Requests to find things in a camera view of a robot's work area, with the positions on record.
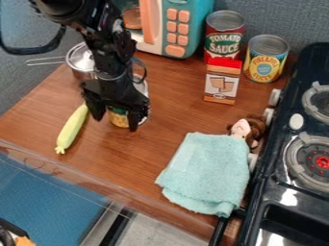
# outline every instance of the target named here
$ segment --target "toy kitchen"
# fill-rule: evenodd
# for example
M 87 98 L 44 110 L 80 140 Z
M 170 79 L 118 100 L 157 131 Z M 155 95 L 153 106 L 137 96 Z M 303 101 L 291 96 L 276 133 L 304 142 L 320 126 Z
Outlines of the toy kitchen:
M 301 53 L 258 160 L 237 245 L 329 245 L 329 43 Z

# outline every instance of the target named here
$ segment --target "stove burner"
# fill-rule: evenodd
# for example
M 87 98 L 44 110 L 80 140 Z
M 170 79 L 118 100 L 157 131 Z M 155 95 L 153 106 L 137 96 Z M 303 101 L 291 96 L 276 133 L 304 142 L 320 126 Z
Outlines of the stove burner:
M 306 113 L 329 124 L 329 86 L 312 83 L 312 87 L 302 97 L 302 104 Z
M 329 138 L 300 134 L 286 148 L 285 164 L 304 185 L 329 192 Z
M 329 117 L 329 91 L 315 94 L 311 102 L 317 107 L 319 113 Z

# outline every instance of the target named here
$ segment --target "white knob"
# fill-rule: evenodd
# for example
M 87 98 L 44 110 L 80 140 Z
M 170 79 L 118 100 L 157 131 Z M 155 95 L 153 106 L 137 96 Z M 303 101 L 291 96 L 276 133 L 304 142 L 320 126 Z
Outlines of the white knob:
M 266 125 L 269 126 L 274 116 L 274 109 L 266 108 L 264 110 L 263 116 L 266 118 Z
M 250 153 L 248 155 L 248 162 L 249 162 L 249 171 L 252 173 L 255 169 L 256 162 L 257 162 L 258 155 Z
M 268 104 L 272 107 L 278 106 L 280 99 L 281 89 L 274 88 L 270 93 L 270 97 L 268 99 Z
M 293 130 L 299 130 L 302 128 L 303 125 L 304 117 L 299 113 L 293 114 L 291 120 L 289 121 L 290 128 L 292 128 Z

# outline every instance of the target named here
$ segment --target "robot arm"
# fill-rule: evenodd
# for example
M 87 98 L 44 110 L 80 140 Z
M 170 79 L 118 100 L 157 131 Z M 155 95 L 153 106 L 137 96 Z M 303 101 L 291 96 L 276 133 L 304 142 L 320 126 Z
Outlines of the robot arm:
M 111 0 L 36 0 L 50 20 L 75 28 L 95 60 L 96 79 L 83 81 L 83 95 L 96 120 L 106 108 L 128 111 L 129 128 L 135 131 L 148 114 L 149 100 L 134 87 L 131 58 L 136 42 L 123 27 L 121 11 Z

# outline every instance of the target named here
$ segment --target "small box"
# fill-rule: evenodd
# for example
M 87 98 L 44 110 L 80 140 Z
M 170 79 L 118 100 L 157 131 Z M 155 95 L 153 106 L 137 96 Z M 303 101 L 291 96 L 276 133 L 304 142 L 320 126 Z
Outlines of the small box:
M 209 60 L 204 100 L 234 105 L 240 80 L 241 61 Z

